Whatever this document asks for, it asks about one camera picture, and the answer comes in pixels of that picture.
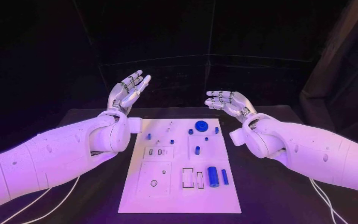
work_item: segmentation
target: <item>table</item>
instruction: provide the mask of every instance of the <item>table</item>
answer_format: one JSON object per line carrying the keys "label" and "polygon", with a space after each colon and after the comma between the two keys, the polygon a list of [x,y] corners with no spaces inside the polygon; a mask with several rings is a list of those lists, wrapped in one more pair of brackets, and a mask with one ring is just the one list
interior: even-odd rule
{"label": "table", "polygon": [[[288,106],[255,109],[282,122],[301,122]],[[102,109],[69,110],[59,126],[95,117],[100,111]],[[242,214],[116,213],[135,142],[135,135],[131,135],[125,151],[80,176],[61,206],[35,223],[331,223],[328,208],[307,178],[288,170],[279,162],[266,158],[258,159],[245,146],[233,145],[229,131],[240,124],[223,111],[207,108],[132,109],[128,116],[219,119]],[[72,184],[73,181],[54,187],[8,223],[21,223],[46,214],[60,202]],[[318,185],[347,223],[358,223],[358,191],[323,183]],[[0,220],[17,212],[40,194],[41,191],[27,194],[0,206]]]}

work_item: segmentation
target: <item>dark background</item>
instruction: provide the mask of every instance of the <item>dark background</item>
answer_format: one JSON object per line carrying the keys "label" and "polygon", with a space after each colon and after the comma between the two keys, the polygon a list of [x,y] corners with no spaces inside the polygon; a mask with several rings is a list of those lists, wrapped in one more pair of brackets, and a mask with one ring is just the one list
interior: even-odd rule
{"label": "dark background", "polygon": [[138,69],[151,81],[137,108],[200,107],[217,89],[253,105],[294,107],[347,0],[1,2],[7,149],[70,108],[103,108],[111,87]]}

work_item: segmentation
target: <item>blue cylinder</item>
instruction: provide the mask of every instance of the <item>blue cylinder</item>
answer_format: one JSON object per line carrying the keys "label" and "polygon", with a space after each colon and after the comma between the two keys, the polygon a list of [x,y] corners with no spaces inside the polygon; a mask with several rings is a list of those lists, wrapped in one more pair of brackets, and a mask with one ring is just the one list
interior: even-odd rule
{"label": "blue cylinder", "polygon": [[223,184],[227,185],[229,181],[227,181],[226,170],[220,170],[220,172],[222,172]]}
{"label": "blue cylinder", "polygon": [[194,148],[194,154],[199,155],[199,146]]}
{"label": "blue cylinder", "polygon": [[209,125],[207,125],[207,123],[204,121],[197,121],[194,123],[194,128],[196,128],[196,130],[199,132],[204,132],[207,130],[207,128],[209,128]]}
{"label": "blue cylinder", "polygon": [[217,187],[217,171],[216,167],[207,167],[207,174],[209,174],[209,185],[212,188]]}

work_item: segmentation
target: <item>white robotic arm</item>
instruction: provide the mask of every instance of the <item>white robotic arm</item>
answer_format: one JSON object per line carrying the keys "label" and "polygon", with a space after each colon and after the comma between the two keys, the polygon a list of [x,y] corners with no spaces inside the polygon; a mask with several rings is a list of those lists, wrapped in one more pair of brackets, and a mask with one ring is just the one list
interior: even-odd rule
{"label": "white robotic arm", "polygon": [[206,92],[210,109],[236,117],[242,127],[229,133],[258,158],[271,158],[304,176],[358,190],[358,144],[314,127],[284,123],[255,109],[236,92]]}
{"label": "white robotic arm", "polygon": [[98,117],[46,131],[0,154],[0,205],[63,184],[124,151],[129,133],[141,132],[141,119],[125,116],[149,81],[139,74],[115,85]]}

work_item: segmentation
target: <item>robotic hand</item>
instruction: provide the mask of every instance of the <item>robotic hand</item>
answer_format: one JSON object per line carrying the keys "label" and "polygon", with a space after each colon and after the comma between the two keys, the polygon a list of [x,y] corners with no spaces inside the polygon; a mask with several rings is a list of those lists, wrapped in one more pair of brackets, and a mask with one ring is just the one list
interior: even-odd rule
{"label": "robotic hand", "polygon": [[149,81],[141,73],[113,86],[98,117],[46,131],[0,154],[0,205],[63,184],[124,151],[129,133],[141,132],[141,119],[126,118]]}
{"label": "robotic hand", "polygon": [[255,109],[238,92],[206,92],[204,105],[236,117],[242,127],[229,133],[258,158],[269,158],[304,176],[358,190],[358,144],[314,127],[284,123]]}

